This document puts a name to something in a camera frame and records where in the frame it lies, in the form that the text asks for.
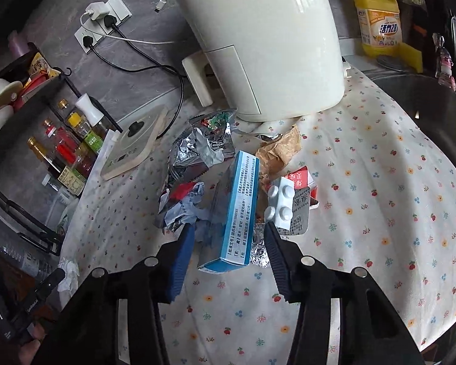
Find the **person's left hand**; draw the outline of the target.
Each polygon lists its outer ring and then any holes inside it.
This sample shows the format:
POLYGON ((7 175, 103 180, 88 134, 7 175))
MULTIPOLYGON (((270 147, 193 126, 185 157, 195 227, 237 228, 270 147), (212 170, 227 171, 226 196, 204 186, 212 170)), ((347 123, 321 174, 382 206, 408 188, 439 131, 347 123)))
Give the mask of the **person's left hand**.
POLYGON ((21 365, 30 365, 35 354, 38 352, 42 341, 46 336, 44 327, 40 323, 36 323, 32 330, 29 330, 33 340, 20 347, 18 352, 19 363, 21 365))

